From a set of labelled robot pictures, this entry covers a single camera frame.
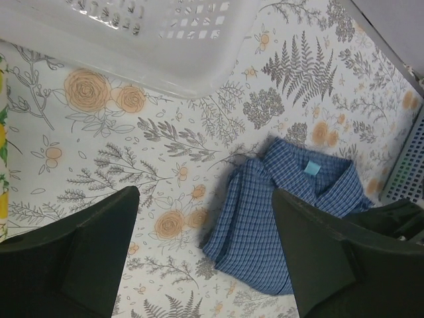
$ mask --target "metal grate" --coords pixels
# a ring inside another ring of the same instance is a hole
[[[424,107],[409,133],[401,154],[381,194],[383,204],[400,199],[417,203],[423,197]]]

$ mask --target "yellow patterned fabric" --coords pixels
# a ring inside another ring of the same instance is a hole
[[[7,235],[7,200],[9,171],[7,168],[7,63],[0,56],[0,242]]]

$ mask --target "blue plaid shirt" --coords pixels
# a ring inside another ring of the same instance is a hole
[[[304,172],[309,161],[316,176]],[[270,295],[293,293],[271,205],[276,188],[337,217],[365,211],[372,202],[354,164],[276,139],[263,161],[251,158],[229,177],[227,200],[204,246],[215,269]]]

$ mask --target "floral wallpaper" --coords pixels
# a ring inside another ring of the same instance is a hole
[[[9,167],[7,166],[7,63],[0,56],[0,242],[7,236]]]
[[[336,0],[261,2],[234,70],[184,101],[0,43],[9,63],[9,235],[141,193],[113,315],[298,317],[202,253],[227,176],[275,136],[355,161],[377,201],[422,99]]]

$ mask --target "shirt label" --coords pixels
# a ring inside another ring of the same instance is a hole
[[[304,172],[307,173],[307,174],[310,174],[311,176],[316,176],[320,169],[321,169],[320,165],[318,165],[318,164],[316,164],[312,161],[309,161],[307,163],[306,168],[304,169]]]

